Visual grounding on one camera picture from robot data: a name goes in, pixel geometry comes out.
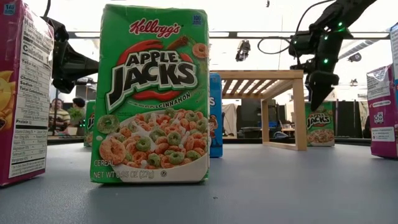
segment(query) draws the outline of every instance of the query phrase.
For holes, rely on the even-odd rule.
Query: black robotic arm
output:
[[[338,61],[343,39],[351,37],[348,27],[376,0],[337,0],[308,28],[298,31],[289,45],[289,54],[294,57],[314,54],[305,63],[290,69],[303,70],[308,74],[306,87],[311,101],[311,110],[316,110],[323,100],[338,85],[339,77],[333,73]]]

